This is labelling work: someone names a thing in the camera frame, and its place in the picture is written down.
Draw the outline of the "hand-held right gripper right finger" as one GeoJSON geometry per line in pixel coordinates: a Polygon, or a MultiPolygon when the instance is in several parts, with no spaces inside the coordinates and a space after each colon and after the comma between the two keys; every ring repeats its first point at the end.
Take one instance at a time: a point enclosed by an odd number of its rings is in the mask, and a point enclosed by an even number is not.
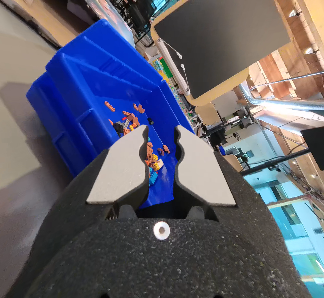
{"type": "Polygon", "coordinates": [[[213,149],[181,125],[175,127],[175,135],[180,149],[175,180],[180,187],[210,206],[235,206],[235,199],[213,149]]]}

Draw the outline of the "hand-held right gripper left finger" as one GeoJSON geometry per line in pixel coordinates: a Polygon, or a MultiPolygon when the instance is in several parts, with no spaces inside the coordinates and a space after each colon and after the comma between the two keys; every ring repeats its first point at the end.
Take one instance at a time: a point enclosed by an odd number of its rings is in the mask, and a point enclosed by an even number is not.
{"type": "Polygon", "coordinates": [[[147,125],[122,136],[108,150],[88,204],[142,204],[148,196],[147,125]]]}

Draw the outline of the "blue plastic bin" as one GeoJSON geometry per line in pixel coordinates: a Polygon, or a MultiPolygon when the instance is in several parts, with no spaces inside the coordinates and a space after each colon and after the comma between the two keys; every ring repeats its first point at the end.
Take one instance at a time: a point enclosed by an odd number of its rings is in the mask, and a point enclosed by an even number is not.
{"type": "Polygon", "coordinates": [[[148,125],[164,166],[141,208],[173,200],[175,127],[193,132],[169,84],[105,19],[56,52],[26,98],[73,177],[120,139],[123,111],[148,125]]]}

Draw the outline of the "pile of loose toy bricks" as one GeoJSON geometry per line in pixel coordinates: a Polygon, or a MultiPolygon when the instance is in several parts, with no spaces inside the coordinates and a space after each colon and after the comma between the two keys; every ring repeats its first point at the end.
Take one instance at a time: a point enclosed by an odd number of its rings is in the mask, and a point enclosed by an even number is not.
{"type": "MultiPolygon", "coordinates": [[[[122,111],[124,117],[121,121],[113,122],[108,119],[110,124],[113,126],[119,137],[129,134],[130,132],[136,130],[140,126],[140,121],[138,117],[127,111],[122,111]]],[[[153,186],[158,178],[158,171],[162,169],[164,163],[161,158],[165,153],[170,154],[170,149],[166,144],[162,144],[161,147],[153,148],[153,143],[151,139],[148,138],[146,143],[146,157],[144,159],[145,164],[149,168],[149,186],[153,186]]]]}

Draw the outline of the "black stand bar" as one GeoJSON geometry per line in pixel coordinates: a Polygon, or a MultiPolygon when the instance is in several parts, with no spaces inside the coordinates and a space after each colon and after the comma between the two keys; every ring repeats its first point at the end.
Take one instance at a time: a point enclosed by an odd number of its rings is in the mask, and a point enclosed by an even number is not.
{"type": "Polygon", "coordinates": [[[304,138],[303,145],[307,147],[303,150],[294,152],[295,149],[299,148],[300,145],[292,149],[288,155],[276,157],[273,159],[266,160],[262,164],[248,170],[240,171],[240,174],[244,177],[250,174],[260,172],[264,169],[276,170],[280,163],[290,161],[292,159],[301,157],[306,154],[311,154],[315,159],[321,171],[324,170],[324,127],[317,127],[313,129],[306,129],[301,131],[301,135],[304,138]]]}

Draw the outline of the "green toy brick baseplate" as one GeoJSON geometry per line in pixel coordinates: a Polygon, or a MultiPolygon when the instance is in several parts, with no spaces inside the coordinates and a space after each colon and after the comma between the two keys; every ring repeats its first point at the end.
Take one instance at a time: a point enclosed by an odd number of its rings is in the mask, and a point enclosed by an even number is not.
{"type": "Polygon", "coordinates": [[[149,59],[148,63],[150,63],[158,73],[164,73],[168,78],[173,78],[173,75],[161,54],[157,54],[149,59]]]}

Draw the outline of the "black plywood-edged panel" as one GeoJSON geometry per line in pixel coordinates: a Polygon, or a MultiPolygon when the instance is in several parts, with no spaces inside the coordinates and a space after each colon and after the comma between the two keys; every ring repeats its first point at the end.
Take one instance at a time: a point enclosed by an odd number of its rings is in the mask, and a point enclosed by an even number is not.
{"type": "Polygon", "coordinates": [[[251,65],[290,42],[274,0],[180,0],[151,36],[194,106],[240,85],[251,65]]]}

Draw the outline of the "black office chair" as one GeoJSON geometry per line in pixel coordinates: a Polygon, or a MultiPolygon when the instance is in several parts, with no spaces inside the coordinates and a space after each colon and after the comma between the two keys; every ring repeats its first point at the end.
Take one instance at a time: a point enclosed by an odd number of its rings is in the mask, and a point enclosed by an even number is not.
{"type": "Polygon", "coordinates": [[[137,34],[145,31],[149,20],[156,10],[153,0],[136,0],[129,9],[128,17],[131,20],[133,28],[137,34]]]}

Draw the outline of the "open printed cardboard box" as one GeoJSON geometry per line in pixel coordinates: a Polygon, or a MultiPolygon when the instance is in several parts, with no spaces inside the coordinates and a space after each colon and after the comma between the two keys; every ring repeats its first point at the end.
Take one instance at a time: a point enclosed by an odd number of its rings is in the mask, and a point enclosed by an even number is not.
{"type": "Polygon", "coordinates": [[[132,30],[110,0],[1,0],[42,37],[64,46],[100,19],[135,47],[132,30]]]}

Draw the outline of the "silver air duct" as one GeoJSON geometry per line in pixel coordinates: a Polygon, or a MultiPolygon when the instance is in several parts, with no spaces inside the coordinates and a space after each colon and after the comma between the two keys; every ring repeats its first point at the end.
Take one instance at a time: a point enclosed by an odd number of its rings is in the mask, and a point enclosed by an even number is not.
{"type": "Polygon", "coordinates": [[[250,105],[261,108],[256,118],[262,122],[298,136],[301,136],[302,130],[324,126],[323,101],[255,98],[246,82],[240,84],[239,88],[250,105]]]}

